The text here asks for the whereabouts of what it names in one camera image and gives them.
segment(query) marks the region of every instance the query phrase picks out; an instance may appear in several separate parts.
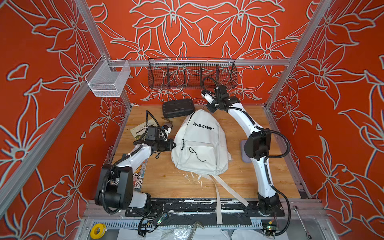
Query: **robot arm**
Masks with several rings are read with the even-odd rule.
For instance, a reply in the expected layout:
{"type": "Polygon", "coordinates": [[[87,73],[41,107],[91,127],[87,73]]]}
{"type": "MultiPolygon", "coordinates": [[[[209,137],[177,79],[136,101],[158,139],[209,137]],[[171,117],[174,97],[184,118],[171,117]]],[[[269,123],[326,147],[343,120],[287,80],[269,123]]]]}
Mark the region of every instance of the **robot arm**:
{"type": "Polygon", "coordinates": [[[173,139],[167,139],[172,129],[172,124],[160,127],[148,126],[138,141],[134,142],[134,149],[125,157],[114,164],[104,164],[95,195],[95,204],[102,205],[109,214],[115,214],[120,209],[129,207],[149,208],[151,206],[151,195],[133,190],[133,173],[154,152],[171,151],[176,144],[173,139]]]}
{"type": "MultiPolygon", "coordinates": [[[[203,90],[201,95],[208,101],[207,108],[211,113],[214,113],[217,109],[228,112],[248,136],[248,140],[244,145],[244,151],[252,160],[256,172],[259,212],[264,216],[273,214],[276,208],[281,207],[269,168],[269,158],[272,157],[269,156],[271,132],[274,131],[264,129],[257,124],[245,111],[240,101],[234,96],[229,96],[225,86],[219,85],[216,87],[215,98],[212,96],[212,92],[207,90],[203,90]]],[[[287,147],[287,152],[278,157],[288,154],[290,146],[287,145],[287,147]]]]}

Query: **wire mesh basket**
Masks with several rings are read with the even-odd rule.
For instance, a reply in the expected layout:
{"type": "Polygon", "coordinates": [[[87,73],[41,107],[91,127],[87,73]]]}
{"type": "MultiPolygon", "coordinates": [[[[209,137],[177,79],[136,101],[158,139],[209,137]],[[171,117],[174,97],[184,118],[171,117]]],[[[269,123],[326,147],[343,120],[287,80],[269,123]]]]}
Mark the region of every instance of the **wire mesh basket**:
{"type": "MultiPolygon", "coordinates": [[[[235,59],[228,58],[150,58],[148,85],[151,89],[203,89],[203,79],[213,78],[227,89],[237,86],[235,59]]],[[[215,83],[204,82],[206,89],[213,89],[215,83]]]]}
{"type": "Polygon", "coordinates": [[[119,97],[131,69],[128,61],[124,61],[122,67],[115,68],[102,56],[89,72],[85,80],[96,97],[119,97]]]}

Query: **hammer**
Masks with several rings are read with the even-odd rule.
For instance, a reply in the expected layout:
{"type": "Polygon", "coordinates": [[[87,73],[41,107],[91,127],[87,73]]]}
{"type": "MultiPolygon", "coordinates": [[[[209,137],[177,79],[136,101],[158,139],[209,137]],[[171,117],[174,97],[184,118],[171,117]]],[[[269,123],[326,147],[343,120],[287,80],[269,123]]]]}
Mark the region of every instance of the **hammer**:
{"type": "Polygon", "coordinates": [[[203,224],[201,222],[196,221],[193,224],[193,227],[191,229],[191,233],[189,234],[188,240],[192,240],[193,236],[195,235],[197,227],[200,227],[200,228],[204,229],[203,224]]]}

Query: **tape roll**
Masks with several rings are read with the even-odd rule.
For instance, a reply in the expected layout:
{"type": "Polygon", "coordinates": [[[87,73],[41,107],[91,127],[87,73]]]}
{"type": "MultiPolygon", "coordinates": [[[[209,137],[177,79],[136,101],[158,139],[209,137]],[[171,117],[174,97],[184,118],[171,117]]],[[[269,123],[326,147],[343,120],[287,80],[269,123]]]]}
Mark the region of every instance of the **tape roll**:
{"type": "Polygon", "coordinates": [[[105,226],[105,224],[102,224],[102,223],[96,224],[91,229],[91,238],[92,239],[101,238],[104,235],[104,233],[106,232],[106,230],[107,230],[107,227],[105,226]]]}

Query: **red wall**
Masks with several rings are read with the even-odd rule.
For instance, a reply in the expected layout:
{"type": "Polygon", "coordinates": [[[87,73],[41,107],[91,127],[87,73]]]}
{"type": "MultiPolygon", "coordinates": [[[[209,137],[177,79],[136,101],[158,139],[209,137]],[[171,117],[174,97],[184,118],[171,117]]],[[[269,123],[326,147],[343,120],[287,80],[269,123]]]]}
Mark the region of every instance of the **red wall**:
{"type": "MultiPolygon", "coordinates": [[[[87,0],[112,59],[153,57],[289,58],[312,17],[311,0],[87,0]]],[[[263,104],[283,66],[238,68],[230,93],[245,104],[263,104]]],[[[192,98],[200,90],[152,90],[147,70],[132,68],[126,91],[141,105],[192,98]]]]}
{"type": "MultiPolygon", "coordinates": [[[[100,57],[73,0],[0,3],[0,187],[100,57]]],[[[0,238],[71,239],[126,115],[89,92],[5,216],[0,238]]]]}
{"type": "Polygon", "coordinates": [[[384,238],[383,14],[335,1],[271,110],[341,239],[384,238]]]}

